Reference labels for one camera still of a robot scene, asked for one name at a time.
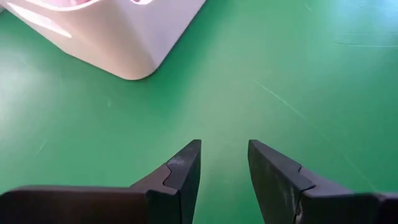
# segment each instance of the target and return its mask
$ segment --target green table surface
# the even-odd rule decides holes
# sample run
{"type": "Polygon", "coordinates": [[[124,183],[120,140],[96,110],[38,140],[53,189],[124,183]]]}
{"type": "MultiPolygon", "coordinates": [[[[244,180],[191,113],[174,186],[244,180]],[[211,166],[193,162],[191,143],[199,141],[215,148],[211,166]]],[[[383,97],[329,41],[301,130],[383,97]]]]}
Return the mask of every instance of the green table surface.
{"type": "Polygon", "coordinates": [[[0,14],[0,192],[128,186],[202,139],[195,223],[262,223],[259,139],[357,192],[398,191],[398,3],[208,0],[126,81],[0,14]]]}

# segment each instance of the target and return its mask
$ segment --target white container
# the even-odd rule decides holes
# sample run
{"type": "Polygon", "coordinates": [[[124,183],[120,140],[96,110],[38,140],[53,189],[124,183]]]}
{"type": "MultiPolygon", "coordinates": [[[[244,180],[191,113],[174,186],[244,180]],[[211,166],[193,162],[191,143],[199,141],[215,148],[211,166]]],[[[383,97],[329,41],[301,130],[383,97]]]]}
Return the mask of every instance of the white container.
{"type": "Polygon", "coordinates": [[[205,2],[92,0],[56,7],[42,1],[48,2],[0,0],[0,5],[67,54],[127,80],[154,72],[205,2]]]}

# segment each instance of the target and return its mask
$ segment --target white plastic object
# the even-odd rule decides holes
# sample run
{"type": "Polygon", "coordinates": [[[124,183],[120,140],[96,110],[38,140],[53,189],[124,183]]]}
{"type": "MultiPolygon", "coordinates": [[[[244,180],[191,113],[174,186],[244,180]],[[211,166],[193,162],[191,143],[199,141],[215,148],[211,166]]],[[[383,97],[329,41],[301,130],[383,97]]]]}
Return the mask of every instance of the white plastic object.
{"type": "Polygon", "coordinates": [[[64,52],[127,80],[150,75],[206,0],[0,0],[64,52]]]}

